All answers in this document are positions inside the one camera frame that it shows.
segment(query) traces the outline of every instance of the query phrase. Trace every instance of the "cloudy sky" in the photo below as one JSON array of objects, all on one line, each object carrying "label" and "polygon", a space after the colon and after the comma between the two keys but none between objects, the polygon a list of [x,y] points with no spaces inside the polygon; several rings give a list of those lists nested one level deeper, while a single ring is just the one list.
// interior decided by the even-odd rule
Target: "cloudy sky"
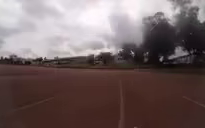
[{"label": "cloudy sky", "polygon": [[[205,0],[195,0],[205,20]],[[0,56],[75,56],[140,43],[141,19],[167,0],[0,0]]]}]

